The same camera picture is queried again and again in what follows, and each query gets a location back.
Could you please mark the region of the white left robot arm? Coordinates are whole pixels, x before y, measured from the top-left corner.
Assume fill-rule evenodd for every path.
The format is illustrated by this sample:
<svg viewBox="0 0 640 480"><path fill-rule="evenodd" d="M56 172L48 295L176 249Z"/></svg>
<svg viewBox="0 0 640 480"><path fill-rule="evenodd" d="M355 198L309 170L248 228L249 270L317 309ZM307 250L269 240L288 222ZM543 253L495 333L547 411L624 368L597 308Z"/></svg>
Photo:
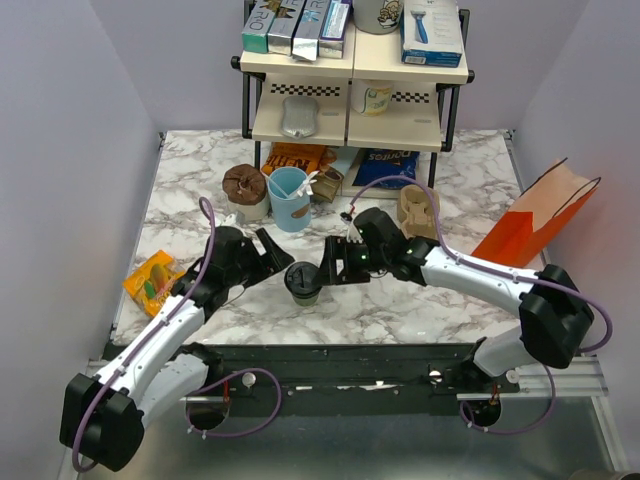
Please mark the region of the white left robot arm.
<svg viewBox="0 0 640 480"><path fill-rule="evenodd" d="M97 464L121 470L141 445L153 411L193 390L209 395L220 387L217 365L178 350L227 302L232 288L257 285L293 263L265 229L256 235L262 251L235 227L214 228L204 255L176 281L143 332L96 374L70 380L59 440L71 449L77 472Z"/></svg>

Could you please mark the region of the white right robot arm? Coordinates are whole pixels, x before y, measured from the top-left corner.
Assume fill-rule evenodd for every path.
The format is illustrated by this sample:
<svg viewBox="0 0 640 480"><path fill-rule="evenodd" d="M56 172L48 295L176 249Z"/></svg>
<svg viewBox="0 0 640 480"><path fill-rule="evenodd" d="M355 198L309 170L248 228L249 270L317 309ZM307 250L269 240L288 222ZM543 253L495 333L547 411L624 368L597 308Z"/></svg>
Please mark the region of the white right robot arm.
<svg viewBox="0 0 640 480"><path fill-rule="evenodd" d="M518 326L478 340L459 368L462 384L480 392L509 370L540 363L565 369L578 353L594 315L567 272L506 267L448 251L439 241L406 237L377 207L356 216L355 239L329 236L316 287L367 283L374 273L457 291L519 319Z"/></svg>

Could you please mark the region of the green paper coffee cup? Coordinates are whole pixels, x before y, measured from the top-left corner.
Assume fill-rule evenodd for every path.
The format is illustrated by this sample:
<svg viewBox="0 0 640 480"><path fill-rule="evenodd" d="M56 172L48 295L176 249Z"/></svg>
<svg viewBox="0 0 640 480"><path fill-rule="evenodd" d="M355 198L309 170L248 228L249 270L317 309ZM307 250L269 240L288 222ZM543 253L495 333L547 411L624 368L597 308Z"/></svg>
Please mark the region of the green paper coffee cup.
<svg viewBox="0 0 640 480"><path fill-rule="evenodd" d="M294 302L302 307L309 307L309 306L313 306L317 301L318 301L318 297L319 297L319 290L313 291L311 293L306 293L306 294L292 294L293 300Z"/></svg>

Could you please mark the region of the black plastic cup lid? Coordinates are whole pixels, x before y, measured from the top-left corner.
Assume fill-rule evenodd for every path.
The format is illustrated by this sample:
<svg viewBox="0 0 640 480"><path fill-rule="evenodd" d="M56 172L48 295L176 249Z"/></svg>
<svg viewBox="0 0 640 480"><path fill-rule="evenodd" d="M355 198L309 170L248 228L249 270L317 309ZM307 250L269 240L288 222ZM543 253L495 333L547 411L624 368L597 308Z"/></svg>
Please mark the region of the black plastic cup lid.
<svg viewBox="0 0 640 480"><path fill-rule="evenodd" d="M318 267L310 262L301 261L293 263L285 272L284 284L287 290L293 294L306 294L321 290L313 283Z"/></svg>

